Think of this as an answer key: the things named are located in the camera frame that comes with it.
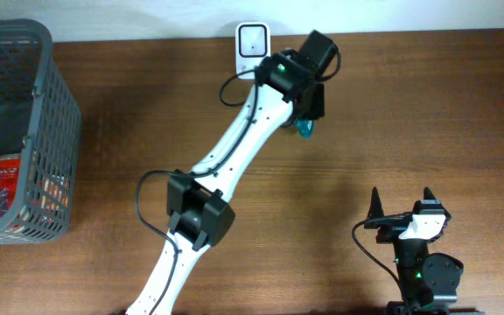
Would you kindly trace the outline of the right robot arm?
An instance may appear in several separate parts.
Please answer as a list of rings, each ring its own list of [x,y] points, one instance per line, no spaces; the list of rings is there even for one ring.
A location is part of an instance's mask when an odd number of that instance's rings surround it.
[[[452,314],[458,300],[457,288],[464,264],[444,253],[431,253],[428,245],[438,240],[452,219],[431,189],[423,189],[409,212],[386,215],[380,195],[372,189],[365,229],[377,231],[378,244],[394,248],[393,278],[401,292],[400,301],[387,303],[386,314]]]

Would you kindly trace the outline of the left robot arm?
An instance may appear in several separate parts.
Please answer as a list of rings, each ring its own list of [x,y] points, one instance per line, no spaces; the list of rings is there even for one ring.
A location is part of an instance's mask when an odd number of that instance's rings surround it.
[[[242,71],[253,83],[240,112],[219,142],[188,172],[160,171],[168,178],[165,231],[144,225],[165,240],[157,264],[127,315],[170,314],[198,260],[218,245],[235,220],[229,205],[235,188],[272,134],[296,121],[324,114],[327,68],[341,64],[336,43],[313,30],[298,50],[261,58]]]

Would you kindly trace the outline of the blue mouthwash bottle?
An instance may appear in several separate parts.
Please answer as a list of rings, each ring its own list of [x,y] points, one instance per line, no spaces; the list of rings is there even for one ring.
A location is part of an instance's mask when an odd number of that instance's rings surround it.
[[[303,139],[310,139],[314,132],[315,122],[313,120],[296,120],[295,126]]]

